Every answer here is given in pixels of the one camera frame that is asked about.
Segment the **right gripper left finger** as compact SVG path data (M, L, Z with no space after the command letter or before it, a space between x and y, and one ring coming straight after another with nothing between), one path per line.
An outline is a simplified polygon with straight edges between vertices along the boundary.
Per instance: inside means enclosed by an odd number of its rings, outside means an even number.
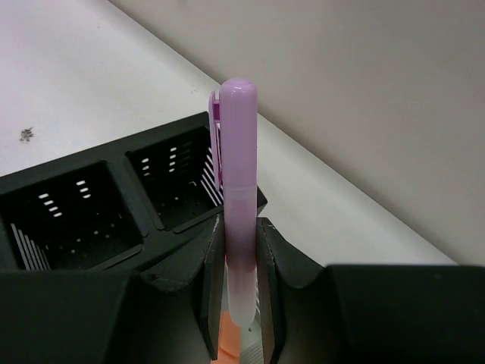
M224 219L211 218L187 244L143 274L141 360L217 357L224 282Z

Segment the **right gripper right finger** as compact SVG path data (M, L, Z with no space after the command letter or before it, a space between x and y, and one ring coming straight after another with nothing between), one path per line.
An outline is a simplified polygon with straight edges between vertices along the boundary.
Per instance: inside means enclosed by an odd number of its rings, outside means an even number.
M322 363L323 267L268 218L257 222L258 297L265 363Z

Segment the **orange highlighter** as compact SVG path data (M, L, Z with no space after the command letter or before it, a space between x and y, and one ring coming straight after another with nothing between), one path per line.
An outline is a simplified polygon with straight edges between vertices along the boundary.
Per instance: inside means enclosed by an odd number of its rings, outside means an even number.
M221 313L217 359L214 364L239 364L241 327L235 325L228 310Z

